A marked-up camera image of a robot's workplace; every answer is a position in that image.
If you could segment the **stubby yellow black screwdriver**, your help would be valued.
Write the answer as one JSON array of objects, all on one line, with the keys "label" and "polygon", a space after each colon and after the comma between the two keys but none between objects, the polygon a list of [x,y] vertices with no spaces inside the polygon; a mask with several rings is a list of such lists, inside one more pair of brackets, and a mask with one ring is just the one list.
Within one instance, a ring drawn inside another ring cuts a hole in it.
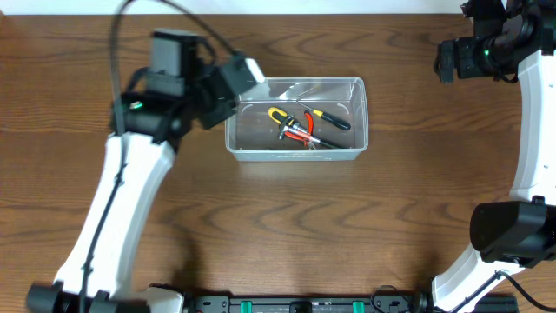
[{"label": "stubby yellow black screwdriver", "polygon": [[293,116],[277,107],[270,107],[268,109],[268,115],[281,127],[288,126],[289,128],[298,128],[300,126],[299,122]]}]

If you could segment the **red handled pliers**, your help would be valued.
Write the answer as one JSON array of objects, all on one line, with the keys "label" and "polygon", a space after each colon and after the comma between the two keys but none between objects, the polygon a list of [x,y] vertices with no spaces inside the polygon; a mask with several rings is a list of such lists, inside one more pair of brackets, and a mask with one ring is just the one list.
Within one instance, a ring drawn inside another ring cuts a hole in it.
[{"label": "red handled pliers", "polygon": [[[304,111],[304,116],[307,119],[307,128],[305,130],[305,133],[308,133],[309,135],[312,135],[313,131],[314,131],[314,119],[311,115],[311,112],[309,110],[305,110]],[[296,134],[293,134],[289,131],[287,131],[285,133],[285,136],[290,138],[290,139],[293,139],[297,142],[303,143],[304,146],[306,148],[308,148],[309,150],[315,150],[316,149],[316,146],[314,145],[314,143],[312,143],[310,141],[307,141],[306,139],[304,139],[302,137],[299,137]]]}]

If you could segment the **slim black yellow screwdriver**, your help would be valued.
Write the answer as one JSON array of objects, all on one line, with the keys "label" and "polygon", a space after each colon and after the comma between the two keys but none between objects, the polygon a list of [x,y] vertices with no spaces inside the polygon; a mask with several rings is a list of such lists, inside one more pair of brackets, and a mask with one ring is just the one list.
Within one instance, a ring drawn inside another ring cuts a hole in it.
[{"label": "slim black yellow screwdriver", "polygon": [[347,121],[345,121],[344,119],[341,119],[335,115],[332,115],[326,111],[322,111],[322,110],[318,110],[315,108],[312,108],[302,102],[297,101],[297,104],[299,104],[300,106],[302,106],[303,108],[311,111],[313,114],[317,115],[320,119],[326,121],[327,123],[332,124],[334,127],[340,129],[340,130],[345,130],[345,131],[349,131],[351,130],[351,124]]}]

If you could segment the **small black orange hammer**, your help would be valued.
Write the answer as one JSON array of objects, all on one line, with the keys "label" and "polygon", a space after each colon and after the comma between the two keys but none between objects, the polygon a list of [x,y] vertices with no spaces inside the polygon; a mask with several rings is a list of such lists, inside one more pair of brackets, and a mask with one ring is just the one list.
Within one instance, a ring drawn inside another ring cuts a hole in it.
[{"label": "small black orange hammer", "polygon": [[323,146],[328,149],[340,148],[340,146],[334,143],[331,143],[329,141],[311,135],[307,130],[302,128],[300,124],[297,122],[297,120],[294,119],[293,117],[287,117],[281,123],[279,138],[283,139],[287,134],[293,134],[295,136],[298,136],[302,141],[305,141],[307,143],[312,143],[312,144],[319,144],[320,146]]}]

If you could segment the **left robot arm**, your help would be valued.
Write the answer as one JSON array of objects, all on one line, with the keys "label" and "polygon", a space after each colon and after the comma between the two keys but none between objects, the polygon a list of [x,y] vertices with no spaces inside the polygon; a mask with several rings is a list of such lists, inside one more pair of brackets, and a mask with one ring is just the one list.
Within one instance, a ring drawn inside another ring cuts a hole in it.
[{"label": "left robot arm", "polygon": [[133,291],[136,249],[152,203],[182,138],[198,121],[210,129],[235,113],[239,95],[265,79],[258,63],[233,51],[222,64],[198,55],[204,37],[153,32],[150,63],[115,102],[103,172],[80,236],[51,285],[33,284],[30,312],[190,312],[168,285]]}]

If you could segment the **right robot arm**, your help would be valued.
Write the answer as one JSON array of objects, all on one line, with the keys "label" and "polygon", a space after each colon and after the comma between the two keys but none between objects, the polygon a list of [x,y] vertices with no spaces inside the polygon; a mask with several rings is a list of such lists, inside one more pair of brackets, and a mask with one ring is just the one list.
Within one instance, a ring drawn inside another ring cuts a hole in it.
[{"label": "right robot arm", "polygon": [[490,294],[508,282],[551,312],[514,277],[555,259],[555,3],[469,0],[460,8],[473,34],[439,43],[434,72],[443,83],[490,77],[518,85],[519,152],[508,199],[476,206],[470,243],[412,310],[516,312],[513,297]]}]

